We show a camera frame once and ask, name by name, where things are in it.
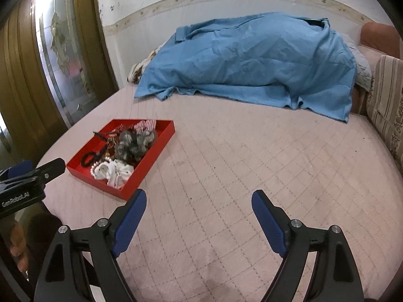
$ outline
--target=blue blanket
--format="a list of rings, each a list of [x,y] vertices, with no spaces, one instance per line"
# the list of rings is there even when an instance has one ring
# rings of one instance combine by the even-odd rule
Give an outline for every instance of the blue blanket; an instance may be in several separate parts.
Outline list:
[[[215,19],[178,28],[147,66],[135,97],[200,92],[347,122],[356,68],[326,18],[273,12]]]

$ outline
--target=mattress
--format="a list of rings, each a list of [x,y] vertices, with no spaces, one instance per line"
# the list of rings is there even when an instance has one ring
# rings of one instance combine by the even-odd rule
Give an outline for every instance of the mattress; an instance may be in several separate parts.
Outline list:
[[[281,258],[252,212],[256,189],[307,226],[339,225],[365,297],[382,294],[403,259],[403,181],[367,118],[350,115],[345,124],[201,95],[133,103],[133,90],[83,118],[41,163],[68,161],[112,118],[174,120],[175,135],[140,185],[147,209],[118,258],[139,302],[259,302]],[[49,210],[71,228],[90,226],[124,203],[68,174],[46,193]],[[311,253],[295,301],[303,300],[313,264]]]

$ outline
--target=blue gripper pad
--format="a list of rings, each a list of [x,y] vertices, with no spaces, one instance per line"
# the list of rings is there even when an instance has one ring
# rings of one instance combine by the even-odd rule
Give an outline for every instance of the blue gripper pad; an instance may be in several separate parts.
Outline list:
[[[273,252],[284,258],[287,255],[287,247],[283,230],[265,205],[259,191],[252,195],[252,209]]]
[[[32,170],[32,161],[24,161],[19,165],[11,167],[7,173],[8,179],[24,175]]]
[[[117,258],[120,253],[127,250],[131,239],[142,219],[147,206],[146,192],[139,190],[138,197],[132,207],[126,213],[123,221],[115,232],[115,244],[112,248],[112,255]]]

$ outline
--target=red tray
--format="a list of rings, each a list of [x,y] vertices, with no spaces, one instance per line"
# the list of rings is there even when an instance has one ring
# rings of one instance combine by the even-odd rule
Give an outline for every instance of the red tray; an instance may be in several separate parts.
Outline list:
[[[99,132],[109,133],[121,124],[129,126],[137,124],[140,121],[142,121],[142,119],[113,119]],[[172,120],[157,120],[156,131],[158,133],[157,141],[136,166],[133,174],[121,189],[108,186],[106,180],[94,179],[90,174],[91,167],[84,168],[81,166],[81,158],[84,154],[89,151],[99,151],[105,145],[105,142],[99,137],[94,136],[91,140],[89,140],[88,143],[84,145],[81,150],[78,151],[77,154],[67,163],[66,167],[73,176],[104,192],[127,201],[138,188],[164,147],[168,144],[172,135],[175,133],[174,122]]]

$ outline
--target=silver screw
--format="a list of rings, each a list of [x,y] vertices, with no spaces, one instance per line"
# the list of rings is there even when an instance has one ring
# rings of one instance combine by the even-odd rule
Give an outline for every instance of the silver screw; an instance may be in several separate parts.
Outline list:
[[[341,228],[339,226],[337,226],[337,225],[333,225],[332,226],[332,231],[333,231],[333,233],[338,234],[338,233],[341,232]]]
[[[300,220],[298,220],[298,219],[293,219],[293,220],[291,220],[291,225],[293,227],[299,228],[299,227],[302,226],[302,222]]]
[[[108,224],[108,220],[106,218],[102,218],[98,220],[97,225],[99,227],[105,227]]]
[[[68,230],[69,228],[67,227],[67,226],[62,226],[62,227],[60,227],[59,228],[59,233],[60,234],[63,234],[63,233],[65,233],[65,232],[67,232],[67,230]]]

